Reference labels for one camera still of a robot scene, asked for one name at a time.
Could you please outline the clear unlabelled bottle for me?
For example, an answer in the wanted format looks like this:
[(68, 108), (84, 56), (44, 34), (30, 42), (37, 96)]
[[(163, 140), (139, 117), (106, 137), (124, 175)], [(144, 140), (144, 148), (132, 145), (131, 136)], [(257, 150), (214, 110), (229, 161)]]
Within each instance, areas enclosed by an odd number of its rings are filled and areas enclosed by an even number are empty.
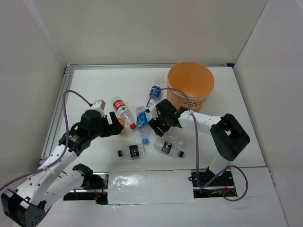
[(176, 134), (167, 133), (164, 135), (166, 140), (170, 143), (177, 144), (178, 146), (182, 147), (184, 145), (184, 141), (181, 140)]

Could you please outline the dark label bottle black cap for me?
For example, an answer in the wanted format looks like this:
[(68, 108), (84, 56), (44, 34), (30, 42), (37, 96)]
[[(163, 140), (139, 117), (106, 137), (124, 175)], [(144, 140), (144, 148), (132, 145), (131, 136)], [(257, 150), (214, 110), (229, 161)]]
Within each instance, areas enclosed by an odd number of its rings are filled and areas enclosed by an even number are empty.
[(160, 153), (166, 154), (173, 158), (183, 158), (184, 152), (176, 147), (175, 144), (163, 139), (157, 138), (153, 147)]

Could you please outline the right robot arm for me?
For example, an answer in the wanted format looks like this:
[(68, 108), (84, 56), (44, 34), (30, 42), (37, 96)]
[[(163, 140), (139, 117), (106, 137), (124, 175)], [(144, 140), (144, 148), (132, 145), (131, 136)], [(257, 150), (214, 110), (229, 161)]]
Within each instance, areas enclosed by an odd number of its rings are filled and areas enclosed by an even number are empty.
[(193, 129), (210, 135), (217, 149), (217, 156), (207, 168), (207, 181), (218, 185), (223, 180), (221, 170), (232, 164), (250, 143), (250, 137), (232, 114), (210, 116), (192, 112), (185, 107), (176, 109), (164, 99), (151, 104), (145, 111), (151, 115), (149, 126), (162, 137), (171, 127)]

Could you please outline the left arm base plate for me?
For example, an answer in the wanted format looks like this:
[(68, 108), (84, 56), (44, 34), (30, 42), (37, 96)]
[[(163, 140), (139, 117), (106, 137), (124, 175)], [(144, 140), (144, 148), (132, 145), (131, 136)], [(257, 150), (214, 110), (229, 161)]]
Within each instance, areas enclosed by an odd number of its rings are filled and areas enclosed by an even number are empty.
[(78, 187), (68, 192), (64, 197), (64, 201), (93, 201), (98, 205), (108, 205), (107, 191), (108, 191), (107, 172), (95, 172), (93, 180), (86, 188)]

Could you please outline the orange drink bottle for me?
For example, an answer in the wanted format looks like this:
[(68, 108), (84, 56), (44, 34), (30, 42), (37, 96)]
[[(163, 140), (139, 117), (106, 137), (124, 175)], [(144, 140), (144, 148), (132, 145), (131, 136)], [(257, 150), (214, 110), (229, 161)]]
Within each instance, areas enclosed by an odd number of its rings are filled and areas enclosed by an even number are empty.
[(120, 132), (120, 134), (122, 135), (125, 133), (125, 120), (122, 117), (118, 117), (117, 119), (118, 119), (119, 123), (123, 126), (123, 129)]

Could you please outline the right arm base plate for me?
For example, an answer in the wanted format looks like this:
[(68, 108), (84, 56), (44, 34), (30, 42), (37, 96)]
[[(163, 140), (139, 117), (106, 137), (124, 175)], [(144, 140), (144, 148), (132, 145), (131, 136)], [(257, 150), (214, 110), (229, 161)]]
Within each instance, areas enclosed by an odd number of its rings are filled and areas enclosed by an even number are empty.
[(204, 189), (198, 187), (196, 172), (194, 170), (191, 171), (191, 176), (188, 180), (192, 183), (195, 199), (223, 197), (225, 191), (227, 191), (226, 197), (237, 197), (233, 176), (229, 170), (217, 177)]

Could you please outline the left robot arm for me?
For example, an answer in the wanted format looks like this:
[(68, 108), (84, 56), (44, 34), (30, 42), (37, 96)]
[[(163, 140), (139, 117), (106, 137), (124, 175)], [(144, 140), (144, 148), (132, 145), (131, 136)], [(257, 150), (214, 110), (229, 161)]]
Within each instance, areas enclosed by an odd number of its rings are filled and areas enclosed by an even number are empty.
[(66, 167), (100, 137), (118, 135), (123, 126), (116, 114), (110, 112), (111, 123), (102, 110), (87, 110), (79, 122), (59, 140), (50, 157), (39, 167), (38, 172), (16, 189), (6, 189), (1, 203), (6, 216), (21, 227), (36, 227), (48, 210), (69, 191), (93, 184), (93, 171), (84, 164), (76, 164), (71, 170)]

